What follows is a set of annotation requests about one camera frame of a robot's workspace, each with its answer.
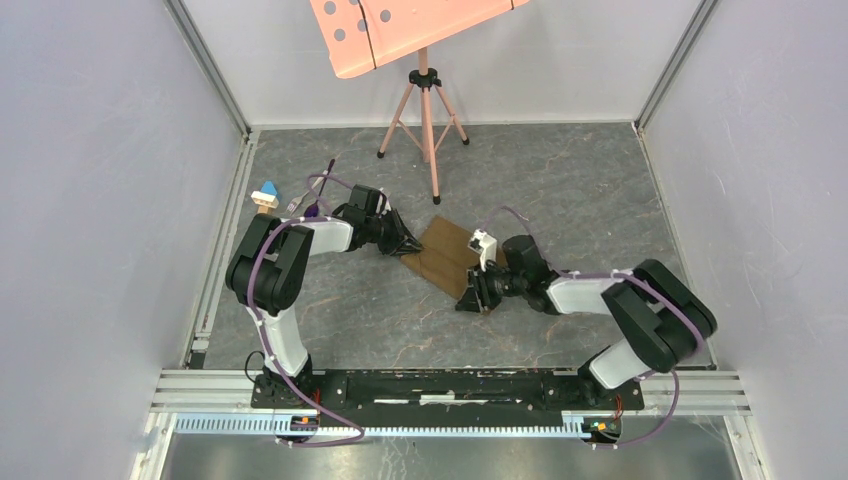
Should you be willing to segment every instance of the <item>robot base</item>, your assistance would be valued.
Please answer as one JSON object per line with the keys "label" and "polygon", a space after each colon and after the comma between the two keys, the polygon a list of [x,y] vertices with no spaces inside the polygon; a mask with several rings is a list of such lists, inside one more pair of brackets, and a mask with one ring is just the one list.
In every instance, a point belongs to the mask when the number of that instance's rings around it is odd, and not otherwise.
{"label": "robot base", "polygon": [[[643,410],[639,384],[628,381],[594,399],[572,370],[325,370],[296,379],[304,393],[363,427],[545,427],[562,411]],[[278,379],[257,376],[251,407],[284,409],[301,402]],[[323,426],[342,426],[322,415]]]}

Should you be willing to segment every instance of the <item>blue block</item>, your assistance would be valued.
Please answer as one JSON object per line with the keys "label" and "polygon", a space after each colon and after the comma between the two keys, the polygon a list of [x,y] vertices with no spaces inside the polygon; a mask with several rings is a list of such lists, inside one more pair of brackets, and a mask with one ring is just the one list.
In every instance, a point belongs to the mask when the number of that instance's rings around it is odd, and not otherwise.
{"label": "blue block", "polygon": [[267,181],[266,181],[266,182],[262,185],[262,188],[260,188],[260,189],[259,189],[259,191],[260,191],[260,192],[262,192],[262,193],[264,193],[264,194],[267,194],[267,195],[273,195],[273,196],[275,196],[275,197],[279,197],[279,194],[277,194],[277,189],[276,189],[276,187],[274,187],[274,184],[273,184],[273,183],[271,183],[271,181],[270,181],[270,180],[267,180]]}

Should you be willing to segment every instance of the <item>white panel wall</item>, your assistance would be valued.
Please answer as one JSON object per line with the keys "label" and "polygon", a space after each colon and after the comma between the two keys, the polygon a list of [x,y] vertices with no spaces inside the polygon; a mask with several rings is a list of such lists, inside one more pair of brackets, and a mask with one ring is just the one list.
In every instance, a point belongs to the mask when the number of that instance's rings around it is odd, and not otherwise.
{"label": "white panel wall", "polygon": [[720,2],[648,125],[774,478],[848,478],[848,3]]}
{"label": "white panel wall", "polygon": [[[253,125],[385,125],[417,66],[336,78],[306,0],[186,4]],[[632,120],[697,4],[533,0],[436,44],[430,61],[470,122]],[[420,123],[419,102],[408,108]]]}
{"label": "white panel wall", "polygon": [[127,478],[240,135],[161,1],[2,12],[0,478]]}

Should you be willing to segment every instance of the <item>music stand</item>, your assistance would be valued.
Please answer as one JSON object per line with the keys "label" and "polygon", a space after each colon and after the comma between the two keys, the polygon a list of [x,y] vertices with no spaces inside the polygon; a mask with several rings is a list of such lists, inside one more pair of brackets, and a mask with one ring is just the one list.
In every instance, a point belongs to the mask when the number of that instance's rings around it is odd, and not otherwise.
{"label": "music stand", "polygon": [[[436,150],[448,130],[456,126],[462,143],[468,135],[456,116],[453,105],[441,87],[438,72],[428,64],[427,47],[439,40],[515,9],[529,0],[443,0],[432,2],[398,2],[396,0],[310,0],[321,34],[330,51],[330,63],[339,78],[353,78],[400,57],[418,52],[418,70],[409,74],[407,85],[389,130],[377,151],[383,158],[386,147],[399,124],[421,149],[430,164],[433,203],[441,202]],[[400,115],[413,87],[421,89],[421,130],[419,142]],[[450,120],[438,142],[433,135],[430,89],[436,92],[448,111]]]}

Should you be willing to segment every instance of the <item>tripod leg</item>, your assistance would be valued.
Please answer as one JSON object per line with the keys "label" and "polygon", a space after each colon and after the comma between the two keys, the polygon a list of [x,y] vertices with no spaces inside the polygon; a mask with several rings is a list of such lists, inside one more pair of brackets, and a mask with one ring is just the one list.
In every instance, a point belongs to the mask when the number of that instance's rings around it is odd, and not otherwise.
{"label": "tripod leg", "polygon": [[436,169],[436,147],[433,145],[433,117],[430,111],[430,89],[421,89],[421,130],[424,136],[424,155],[430,162],[430,180],[433,182],[433,203],[442,202],[439,195],[439,173]]}
{"label": "tripod leg", "polygon": [[409,94],[412,93],[412,87],[413,85],[410,83],[406,86],[406,90],[403,92],[403,98],[400,99],[400,105],[398,105],[398,109],[395,112],[395,117],[392,119],[392,123],[389,124],[389,131],[386,132],[383,144],[380,145],[380,149],[377,150],[377,158],[383,158],[383,156],[386,155],[386,147],[389,146],[389,140],[392,139],[392,134],[395,133],[395,127],[397,126],[397,122],[400,121],[400,114],[403,113],[407,100],[409,100]]}
{"label": "tripod leg", "polygon": [[436,91],[439,93],[439,96],[442,98],[442,103],[445,104],[445,110],[448,111],[448,115],[451,116],[451,120],[453,124],[456,125],[457,131],[459,131],[459,138],[462,139],[463,145],[468,145],[471,143],[471,140],[468,138],[468,135],[465,134],[465,130],[462,128],[462,124],[459,123],[459,117],[456,116],[456,111],[453,109],[453,105],[451,105],[450,100],[448,100],[447,94],[442,89],[442,87],[436,87]]}

